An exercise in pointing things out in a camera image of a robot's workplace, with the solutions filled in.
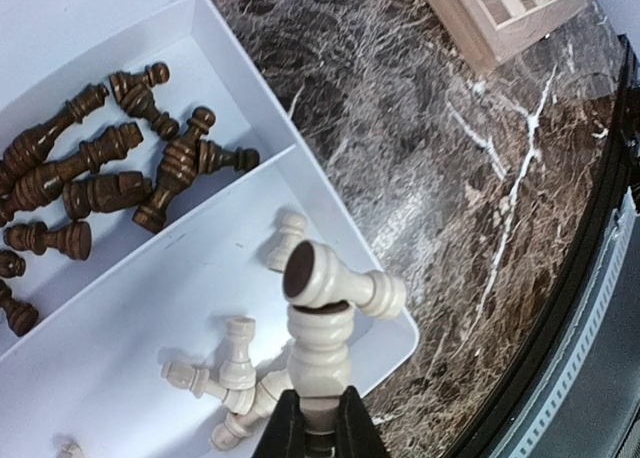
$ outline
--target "pawn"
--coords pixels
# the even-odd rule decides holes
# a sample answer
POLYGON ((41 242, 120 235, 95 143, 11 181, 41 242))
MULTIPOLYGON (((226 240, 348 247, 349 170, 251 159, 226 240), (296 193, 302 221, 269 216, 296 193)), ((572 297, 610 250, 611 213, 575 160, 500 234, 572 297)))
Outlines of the pawn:
POLYGON ((158 233, 167 221, 171 201, 193 184, 197 175, 196 145, 209 133, 216 121, 205 107, 193 110, 186 133, 167 143, 156 172, 156 188, 133 215, 133 221, 152 233, 158 233))
POLYGON ((256 385, 256 369, 249 359, 249 343, 256 334, 256 320, 234 316, 226 320, 226 339, 231 356, 220 367, 219 381, 230 390, 247 390, 256 385))
POLYGON ((269 373, 256 386, 251 410, 246 415, 227 413, 224 422, 211 433, 211 445, 220 451, 228 451, 238 446, 244 438, 253 436, 257 423, 271 416, 282 392, 291 388, 293 386, 287 370, 269 373))
POLYGON ((152 191, 149 178, 139 171, 125 171, 65 183, 62 201, 67 216, 79 220, 92 211, 112 213, 139 205, 152 191))
POLYGON ((282 240, 267 259, 267 266, 273 271, 282 273, 293 249, 304 239, 307 230, 307 219, 299 213, 285 213, 278 233, 282 240))
POLYGON ((224 167, 236 171, 251 171, 260 164, 260 154, 253 148, 225 150, 213 141, 200 140, 198 145, 198 174, 210 175, 224 167))
POLYGON ((0 251, 0 276, 2 278, 15 278, 24 275, 27 263, 15 251, 0 251))
POLYGON ((180 125, 166 111, 161 113, 156 108, 151 89, 138 83, 122 97, 120 108, 132 118, 144 118, 161 139, 169 141, 180 131, 180 125))
POLYGON ((32 225, 16 225, 4 231, 4 242, 18 251, 30 250, 42 255, 47 248, 55 248, 72 260, 86 260, 91 253, 91 227, 86 221, 73 221, 49 231, 39 221, 32 225))
POLYGON ((169 81, 170 76, 169 67, 160 61, 151 66, 146 66, 141 73, 132 74, 126 71, 112 73, 109 75, 109 83, 116 103, 120 104, 124 95, 135 85, 142 84, 153 88, 169 81))
POLYGON ((12 294, 11 288, 4 281, 0 281, 0 308, 7 314, 11 331, 17 336, 24 336, 36 325, 38 310, 30 303, 16 300, 12 294))
POLYGON ((229 411, 241 415, 249 413, 256 393, 253 387, 230 390, 212 380, 206 368, 195 368, 175 361, 164 364, 162 378, 174 388, 189 390, 196 398, 201 398, 205 393, 215 396, 229 411))
POLYGON ((291 253, 283 288, 293 306, 318 309, 349 301, 365 315, 380 319, 395 318, 407 297, 399 278, 378 270, 350 270, 331 247, 310 240, 300 243, 291 253))

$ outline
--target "light wooden chess piece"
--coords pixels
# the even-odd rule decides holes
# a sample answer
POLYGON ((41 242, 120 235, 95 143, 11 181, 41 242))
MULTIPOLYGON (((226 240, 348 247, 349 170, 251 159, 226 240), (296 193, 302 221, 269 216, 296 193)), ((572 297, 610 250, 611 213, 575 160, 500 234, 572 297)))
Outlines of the light wooden chess piece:
POLYGON ((407 297, 399 278, 378 270, 352 271, 331 247, 309 240, 293 250, 284 274, 284 293, 293 306, 317 309, 344 300, 372 318, 390 319, 407 297))
POLYGON ((307 219, 300 213, 285 213, 278 233, 282 240, 267 259, 267 266, 273 271, 282 273, 293 249, 304 239, 307 230, 307 219))
POLYGON ((291 388, 287 370, 267 374, 256 386, 251 410, 245 415, 227 413, 224 422, 211 433, 211 445, 221 451, 228 451, 243 439, 253 436, 258 423, 273 413, 282 392, 291 388))
POLYGON ((243 316, 226 320, 226 339, 231 356, 220 367, 218 381, 229 390, 248 390, 256 386, 256 369, 249 358, 249 343, 256 333, 256 321, 243 316))
POLYGON ((230 390, 211 379, 208 369, 177 362, 165 363, 162 378, 179 390, 189 390, 196 398, 201 398, 205 393, 215 396, 233 413, 248 413, 256 393, 254 387, 230 390))
POLYGON ((289 333, 295 339, 287 370, 300 396, 309 445, 333 441, 340 396, 351 380, 346 345, 356 305, 375 318, 395 318, 406 301, 404 283, 381 271, 348 269, 329 246, 303 241, 283 277, 289 333))
POLYGON ((85 458, 85 454, 75 443, 68 443, 62 447, 58 458, 85 458))

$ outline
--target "dark brown chess piece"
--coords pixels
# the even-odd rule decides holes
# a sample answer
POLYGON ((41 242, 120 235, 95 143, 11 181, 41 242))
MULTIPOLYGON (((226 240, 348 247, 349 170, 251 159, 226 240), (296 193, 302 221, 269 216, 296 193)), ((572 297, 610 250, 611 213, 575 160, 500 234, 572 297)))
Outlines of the dark brown chess piece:
POLYGON ((0 280, 0 308, 7 314, 9 328, 17 336, 29 333, 38 322, 38 310, 30 303, 16 300, 12 297, 13 291, 0 280))
POLYGON ((72 260, 86 260, 91 253, 91 227, 86 221, 73 221, 57 230, 38 221, 31 225, 16 225, 4 230, 4 242, 18 251, 33 251, 43 255, 55 248, 72 260))
POLYGON ((2 278, 14 278, 24 275, 27 263, 15 251, 0 251, 0 276, 2 278))
POLYGON ((198 140, 209 133, 216 121, 213 111, 198 107, 187 120, 189 129, 171 140, 156 172, 156 188, 133 215, 133 221, 152 233, 158 233, 167 221, 171 200, 193 184, 197 175, 198 140))
POLYGON ((97 173, 111 160, 126 158, 141 142, 142 133, 135 123, 110 126, 95 140, 81 141, 79 151, 69 158, 31 170, 16 182, 7 199, 0 200, 0 226, 13 220, 16 211, 32 211, 51 203, 62 194, 66 182, 85 171, 97 173))
POLYGON ((43 163, 58 136, 103 106, 107 96, 109 90, 103 84, 88 85, 56 116, 20 133, 4 151, 4 161, 0 161, 0 195, 10 193, 18 178, 43 163))
POLYGON ((111 213, 139 205, 152 191, 149 178, 139 171, 125 171, 65 183, 62 201, 67 216, 78 220, 92 211, 111 213))
POLYGON ((251 171, 260 164, 260 154, 253 148, 225 150, 213 141, 200 140, 198 174, 210 175, 221 168, 233 166, 236 171, 251 171))
POLYGON ((165 63, 158 62, 145 67, 141 73, 132 74, 126 71, 112 73, 109 75, 109 83, 116 103, 120 104, 122 97, 135 85, 140 83, 153 88, 169 81, 170 76, 169 67, 165 63))
POLYGON ((148 86, 138 83, 122 97, 120 108, 132 118, 144 118, 163 140, 175 138, 180 125, 166 111, 161 113, 156 107, 153 93, 148 86))

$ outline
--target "white pawn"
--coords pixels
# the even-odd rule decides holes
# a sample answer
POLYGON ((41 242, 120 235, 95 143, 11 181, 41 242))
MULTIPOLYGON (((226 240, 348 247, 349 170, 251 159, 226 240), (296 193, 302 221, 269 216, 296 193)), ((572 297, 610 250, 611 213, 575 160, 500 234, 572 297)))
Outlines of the white pawn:
POLYGON ((62 447, 58 458, 85 458, 84 453, 75 443, 69 443, 62 447))
POLYGON ((307 224, 307 219, 301 214, 285 213, 282 219, 282 226, 278 230, 282 235, 282 240, 278 247, 269 254, 267 260, 269 269, 280 273, 284 271, 291 252, 304 239, 307 224))
POLYGON ((256 334, 256 320, 234 316, 226 320, 226 338, 231 357, 222 364, 219 382, 230 390, 248 390, 256 386, 256 369, 249 359, 249 343, 256 334))
POLYGON ((248 413, 255 397, 255 388, 230 390, 210 378, 206 368, 195 368, 178 362, 168 362, 162 367, 162 378, 179 390, 189 390, 196 398, 208 395, 218 398, 233 413, 248 413))
POLYGON ((291 388, 287 370, 269 373, 256 386, 256 397, 251 410, 245 415, 227 413, 224 422, 211 433, 211 445, 221 451, 228 451, 244 438, 253 436, 256 424, 271 416, 282 392, 291 388))
POLYGON ((365 315, 380 319, 396 317, 407 297, 399 278, 378 270, 364 274, 352 271, 331 247, 311 240, 293 250, 283 286, 285 297, 293 306, 322 308, 350 301, 365 315))

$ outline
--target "brown pawn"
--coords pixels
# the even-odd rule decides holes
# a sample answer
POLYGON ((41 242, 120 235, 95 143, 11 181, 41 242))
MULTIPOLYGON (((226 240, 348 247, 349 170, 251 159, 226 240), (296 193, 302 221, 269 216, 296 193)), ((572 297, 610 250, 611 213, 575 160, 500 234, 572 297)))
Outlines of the brown pawn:
POLYGON ((0 276, 2 278, 15 278, 24 275, 27 263, 15 251, 0 251, 0 276))
POLYGON ((50 161, 20 178, 11 195, 0 200, 0 226, 13 220, 16 211, 33 211, 57 199, 62 188, 76 176, 90 171, 97 173, 111 160, 126 158, 129 150, 142 142, 142 133, 135 123, 110 126, 93 141, 81 141, 80 150, 69 158, 50 161))
POLYGON ((20 133, 4 151, 4 161, 0 161, 0 195, 10 193, 18 178, 43 163, 58 136, 103 106, 107 96, 109 90, 103 84, 87 85, 56 116, 20 133))
POLYGON ((91 227, 86 221, 73 221, 49 231, 38 221, 32 225, 16 225, 4 230, 4 242, 18 251, 33 251, 43 255, 47 248, 55 248, 72 260, 86 260, 91 253, 91 227))
POLYGON ((260 154, 253 148, 225 150, 213 141, 200 140, 198 174, 210 175, 221 168, 233 166, 236 171, 251 171, 260 164, 260 154))
POLYGON ((67 216, 78 220, 86 218, 92 211, 111 213, 139 205, 152 191, 149 178, 139 171, 125 171, 65 183, 62 201, 67 216))
POLYGON ((196 178, 198 140, 209 133, 215 122, 216 116, 208 108, 201 106, 193 111, 187 120, 189 129, 186 133, 165 147, 156 172, 156 188, 134 213, 134 222, 152 233, 164 228, 171 200, 190 187, 196 178))
POLYGON ((151 129, 163 140, 175 138, 180 131, 180 125, 169 116, 169 113, 166 111, 160 113, 156 108, 151 89, 142 83, 138 83, 122 97, 120 108, 132 118, 147 120, 151 129))
POLYGON ((169 81, 170 76, 169 67, 165 63, 158 62, 151 66, 146 66, 141 73, 132 74, 126 71, 112 73, 109 75, 109 83, 116 103, 120 104, 122 97, 135 85, 143 84, 153 88, 169 81))
POLYGON ((17 336, 29 333, 38 322, 38 310, 33 305, 12 297, 11 288, 0 280, 0 308, 7 314, 9 328, 17 336))

